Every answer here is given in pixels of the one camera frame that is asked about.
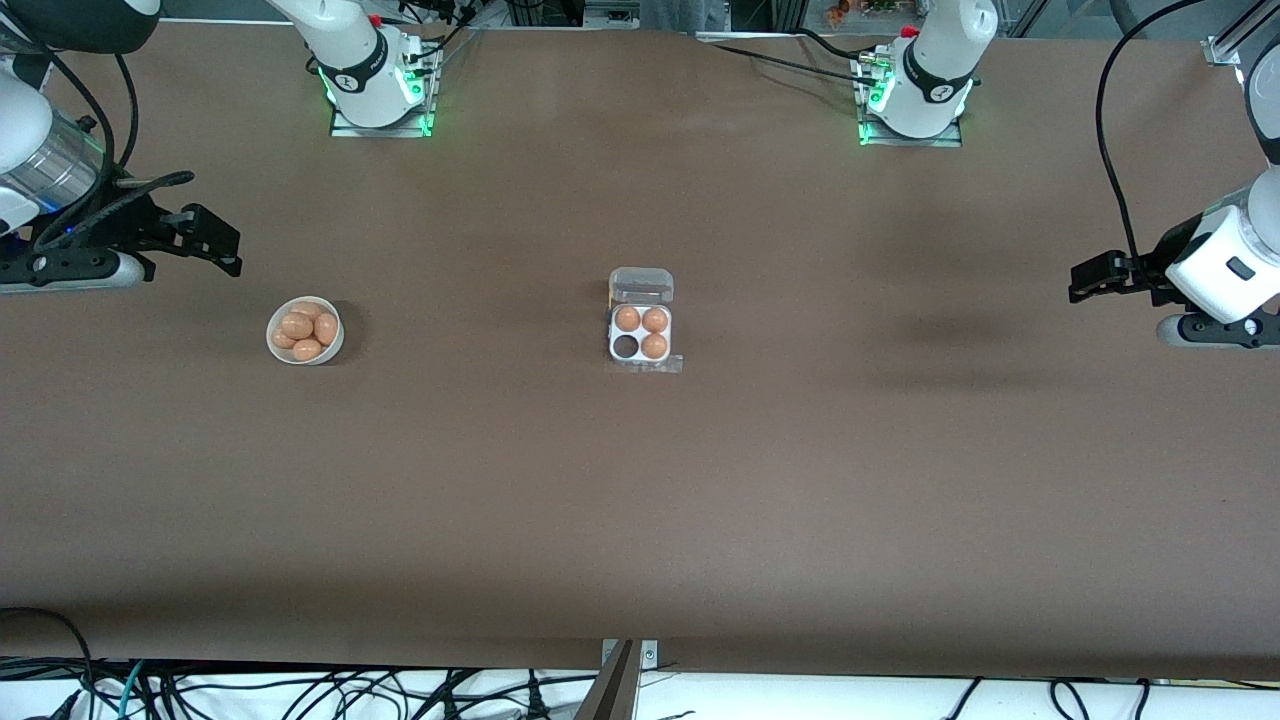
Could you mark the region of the clear plastic egg box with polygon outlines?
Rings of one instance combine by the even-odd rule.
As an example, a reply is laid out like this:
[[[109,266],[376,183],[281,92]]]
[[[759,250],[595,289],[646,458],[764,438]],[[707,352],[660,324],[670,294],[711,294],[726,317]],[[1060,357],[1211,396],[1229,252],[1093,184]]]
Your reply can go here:
[[[673,299],[675,278],[668,270],[652,266],[616,268],[608,279],[607,350],[611,360],[623,361],[636,356],[645,359],[640,345],[643,338],[650,333],[646,333],[643,327],[632,333],[622,333],[613,324],[616,309],[623,305],[635,306],[643,314],[654,306],[667,309],[671,314],[671,324],[668,331],[662,334],[669,341],[668,355],[676,355],[672,338],[675,319],[669,309]]]

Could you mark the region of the white round bowl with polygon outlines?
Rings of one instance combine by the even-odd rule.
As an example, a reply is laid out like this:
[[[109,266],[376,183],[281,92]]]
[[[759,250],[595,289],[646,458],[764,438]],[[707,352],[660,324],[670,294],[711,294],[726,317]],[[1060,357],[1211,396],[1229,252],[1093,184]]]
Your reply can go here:
[[[302,301],[310,301],[310,302],[315,302],[315,304],[319,304],[319,305],[324,306],[325,310],[326,310],[326,313],[334,314],[338,318],[339,323],[340,323],[340,329],[338,331],[338,336],[337,336],[334,343],[330,347],[325,347],[325,351],[320,356],[317,356],[316,359],[314,359],[311,363],[297,363],[293,359],[293,355],[292,355],[291,350],[280,351],[279,348],[274,348],[271,346],[271,343],[270,343],[270,340],[269,340],[269,336],[273,332],[273,329],[279,325],[282,316],[284,316],[287,313],[289,313],[291,305],[294,304],[294,302],[302,302]],[[333,359],[337,357],[337,355],[342,350],[342,346],[343,346],[344,341],[346,341],[346,327],[343,324],[343,319],[342,319],[339,309],[337,307],[335,304],[332,304],[330,301],[325,300],[325,299],[320,299],[317,296],[302,296],[302,297],[292,299],[291,301],[284,302],[283,305],[279,306],[278,310],[274,311],[274,314],[271,315],[270,320],[268,322],[268,327],[265,329],[265,343],[266,343],[268,351],[278,361],[284,363],[284,364],[291,365],[291,366],[319,366],[319,365],[326,364],[330,360],[333,360]]]

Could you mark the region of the person in grey clothes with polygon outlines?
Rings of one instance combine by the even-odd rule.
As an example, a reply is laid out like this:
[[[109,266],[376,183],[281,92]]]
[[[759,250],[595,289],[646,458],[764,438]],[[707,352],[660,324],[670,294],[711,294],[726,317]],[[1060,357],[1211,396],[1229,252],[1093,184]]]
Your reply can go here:
[[[724,32],[730,0],[639,0],[640,28],[684,35]]]

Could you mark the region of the brown table cover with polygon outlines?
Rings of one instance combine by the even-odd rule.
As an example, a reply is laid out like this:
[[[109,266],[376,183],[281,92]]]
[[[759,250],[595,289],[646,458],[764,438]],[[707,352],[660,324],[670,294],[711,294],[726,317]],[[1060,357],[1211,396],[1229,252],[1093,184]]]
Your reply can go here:
[[[992,44],[919,149],[687,36],[502,29],[369,140],[293,29],[161,26],[131,168],[244,270],[0,299],[0,606],[110,657],[1280,676],[1280,352],[1068,301],[1123,243],[1108,50]],[[611,372],[620,266],[680,374]],[[302,296],[319,366],[265,343]]]

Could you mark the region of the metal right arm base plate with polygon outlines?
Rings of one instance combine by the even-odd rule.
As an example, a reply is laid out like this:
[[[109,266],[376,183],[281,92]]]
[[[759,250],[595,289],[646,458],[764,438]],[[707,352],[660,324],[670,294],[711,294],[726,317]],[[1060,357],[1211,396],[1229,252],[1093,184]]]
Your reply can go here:
[[[381,106],[404,109],[404,114],[384,126],[361,126],[351,120],[337,104],[332,88],[326,99],[332,104],[330,136],[351,138],[428,138],[434,133],[436,102],[442,78],[442,59],[433,54],[425,60],[411,61],[392,72],[392,85],[374,97]]]

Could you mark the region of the aluminium frame profile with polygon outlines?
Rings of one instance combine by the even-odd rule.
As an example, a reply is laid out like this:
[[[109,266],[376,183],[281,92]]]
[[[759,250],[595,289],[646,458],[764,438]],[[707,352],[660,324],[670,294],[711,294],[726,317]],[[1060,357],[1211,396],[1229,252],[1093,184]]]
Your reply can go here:
[[[1201,41],[1204,59],[1210,65],[1238,65],[1240,63],[1240,47],[1256,35],[1265,20],[1260,17],[1242,17],[1236,22],[1220,29]]]

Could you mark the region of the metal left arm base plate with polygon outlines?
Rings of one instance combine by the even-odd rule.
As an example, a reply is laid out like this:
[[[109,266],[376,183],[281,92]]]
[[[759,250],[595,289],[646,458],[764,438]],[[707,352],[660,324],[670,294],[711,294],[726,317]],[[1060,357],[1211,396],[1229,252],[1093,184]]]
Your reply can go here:
[[[959,149],[963,146],[963,129],[957,117],[951,119],[945,131],[937,136],[911,138],[891,129],[881,117],[873,113],[873,105],[887,97],[896,83],[893,72],[890,69],[890,60],[876,58],[870,53],[860,53],[859,58],[849,61],[849,65],[854,78],[860,145],[933,149]]]

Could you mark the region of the dark mount strut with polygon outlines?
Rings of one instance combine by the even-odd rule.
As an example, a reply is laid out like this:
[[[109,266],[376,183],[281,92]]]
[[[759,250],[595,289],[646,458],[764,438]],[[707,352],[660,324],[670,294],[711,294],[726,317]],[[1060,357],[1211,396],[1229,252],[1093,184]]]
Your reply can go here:
[[[643,660],[641,641],[614,642],[573,720],[634,720]]]

